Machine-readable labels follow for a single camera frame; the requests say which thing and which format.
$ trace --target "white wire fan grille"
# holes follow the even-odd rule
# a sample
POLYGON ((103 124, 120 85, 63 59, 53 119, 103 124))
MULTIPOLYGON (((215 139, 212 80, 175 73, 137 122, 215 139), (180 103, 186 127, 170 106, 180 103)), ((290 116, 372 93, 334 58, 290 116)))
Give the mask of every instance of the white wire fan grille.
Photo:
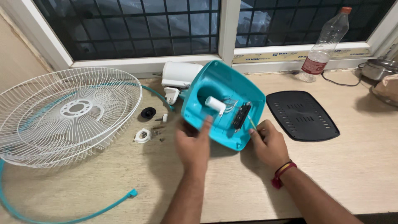
POLYGON ((104 149, 133 115, 140 82, 110 68, 69 69, 30 79, 0 95, 0 157, 53 167, 104 149))

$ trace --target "white window frame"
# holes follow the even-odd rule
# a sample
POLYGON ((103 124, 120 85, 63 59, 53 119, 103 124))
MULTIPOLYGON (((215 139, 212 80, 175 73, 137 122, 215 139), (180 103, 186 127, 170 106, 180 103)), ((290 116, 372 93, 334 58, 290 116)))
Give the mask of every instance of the white window frame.
POLYGON ((218 54, 74 61, 32 0, 4 0, 2 4, 54 70, 110 67, 133 73, 137 78, 152 77, 152 73, 161 72, 167 61, 205 65, 212 60, 223 60, 232 65, 238 26, 238 17, 234 15, 240 9, 240 0, 221 2, 218 54))
MULTIPOLYGON (((391 43, 398 38, 398 0, 365 42, 339 43, 339 49, 368 49, 372 57, 384 54, 391 43)), ((274 61, 259 63, 232 63, 234 55, 263 54, 278 52, 309 51, 313 45, 250 47, 235 49, 236 29, 240 0, 222 0, 219 31, 219 53, 206 55, 184 55, 170 57, 147 57, 131 59, 74 61, 59 41, 45 18, 32 0, 4 0, 0 3, 15 23, 25 33, 29 41, 39 50, 54 70, 79 67, 111 67, 133 73, 137 78, 152 77, 152 73, 163 70, 167 61, 198 63, 205 65, 212 60, 223 60, 241 73, 259 73, 299 70, 304 61, 274 61)), ((333 59, 327 69, 354 68, 370 57, 333 59)))
MULTIPOLYGON (((347 42, 337 44, 336 50, 344 49, 367 49, 370 57, 355 57, 344 59, 332 59, 325 67, 326 69, 356 68, 360 63, 369 58, 376 58, 385 54, 392 46, 393 41, 398 38, 398 0, 392 5, 385 17, 367 39, 363 42, 347 42)), ((258 55, 266 53, 284 53, 309 51, 314 45, 290 45, 275 47, 248 47, 236 48, 234 55, 258 55)), ((234 63, 232 67, 241 73, 261 73, 275 71, 300 70, 304 60, 300 61, 272 61, 256 63, 234 63)))

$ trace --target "black plastic plate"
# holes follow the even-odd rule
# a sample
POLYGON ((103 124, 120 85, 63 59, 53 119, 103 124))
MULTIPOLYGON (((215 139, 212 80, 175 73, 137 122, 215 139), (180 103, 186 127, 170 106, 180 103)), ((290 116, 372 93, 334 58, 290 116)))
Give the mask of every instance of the black plastic plate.
POLYGON ((333 120, 307 92, 275 92, 267 95, 267 105, 279 125, 293 140, 325 141, 340 135, 333 120))

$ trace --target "bottle label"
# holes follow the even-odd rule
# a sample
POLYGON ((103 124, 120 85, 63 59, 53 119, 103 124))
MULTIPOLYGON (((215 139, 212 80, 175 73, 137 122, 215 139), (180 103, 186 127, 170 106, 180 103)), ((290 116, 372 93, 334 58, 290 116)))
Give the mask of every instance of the bottle label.
POLYGON ((322 73, 323 69, 325 69, 326 63, 312 61, 309 58, 305 59, 304 64, 302 65, 301 69, 306 73, 319 75, 322 73))

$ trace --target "orange bottle cap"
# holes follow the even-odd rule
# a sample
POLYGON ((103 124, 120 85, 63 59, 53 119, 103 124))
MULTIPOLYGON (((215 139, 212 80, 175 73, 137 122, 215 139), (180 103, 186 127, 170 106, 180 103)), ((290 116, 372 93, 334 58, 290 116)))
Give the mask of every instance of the orange bottle cap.
POLYGON ((352 10, 351 7, 342 7, 340 9, 340 13, 348 13, 349 14, 351 12, 351 10, 352 10))

